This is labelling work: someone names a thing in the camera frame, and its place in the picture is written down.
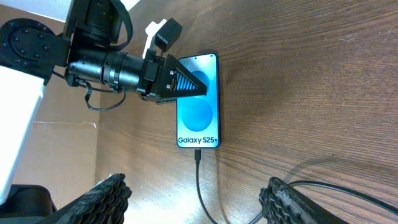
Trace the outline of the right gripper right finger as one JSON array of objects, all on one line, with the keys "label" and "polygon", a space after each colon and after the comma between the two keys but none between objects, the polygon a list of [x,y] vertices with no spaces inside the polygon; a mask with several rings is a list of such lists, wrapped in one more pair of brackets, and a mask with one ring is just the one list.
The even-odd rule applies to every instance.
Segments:
[{"label": "right gripper right finger", "polygon": [[328,210],[278,177],[259,194],[262,216],[270,224],[345,224]]}]

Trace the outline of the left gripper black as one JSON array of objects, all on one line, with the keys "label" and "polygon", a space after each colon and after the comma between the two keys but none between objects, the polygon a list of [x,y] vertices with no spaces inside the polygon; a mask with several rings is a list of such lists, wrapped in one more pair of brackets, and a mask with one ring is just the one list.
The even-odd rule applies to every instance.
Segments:
[{"label": "left gripper black", "polygon": [[169,103],[181,97],[206,95],[207,86],[174,56],[169,54],[165,59],[148,49],[136,92],[141,100]]}]

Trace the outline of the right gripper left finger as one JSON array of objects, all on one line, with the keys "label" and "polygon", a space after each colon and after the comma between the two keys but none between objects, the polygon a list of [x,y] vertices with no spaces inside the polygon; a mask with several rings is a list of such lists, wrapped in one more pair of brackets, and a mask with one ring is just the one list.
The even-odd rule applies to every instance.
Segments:
[{"label": "right gripper left finger", "polygon": [[120,224],[132,194],[124,174],[113,174],[91,190],[39,221],[40,224]]}]

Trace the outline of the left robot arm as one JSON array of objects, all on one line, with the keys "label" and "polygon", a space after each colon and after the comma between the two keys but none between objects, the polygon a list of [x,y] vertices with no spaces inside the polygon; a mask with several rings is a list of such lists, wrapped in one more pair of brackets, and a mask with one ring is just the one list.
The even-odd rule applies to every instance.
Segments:
[{"label": "left robot arm", "polygon": [[137,93],[144,101],[169,103],[202,96],[206,85],[173,55],[161,57],[180,37],[174,19],[150,36],[144,56],[124,51],[121,29],[132,39],[134,29],[120,0],[72,1],[65,27],[55,34],[45,24],[18,18],[1,26],[1,202],[10,194],[15,169],[29,129],[55,67],[70,87],[83,87],[85,99],[99,83],[102,92]]}]

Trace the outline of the blue Samsung Galaxy smartphone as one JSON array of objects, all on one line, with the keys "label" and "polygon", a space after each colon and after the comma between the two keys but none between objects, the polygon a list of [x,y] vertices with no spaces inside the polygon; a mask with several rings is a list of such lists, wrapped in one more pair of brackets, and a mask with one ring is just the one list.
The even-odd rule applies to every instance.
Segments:
[{"label": "blue Samsung Galaxy smartphone", "polygon": [[178,61],[207,86],[207,92],[177,100],[177,146],[215,149],[221,143],[218,55],[212,52]]}]

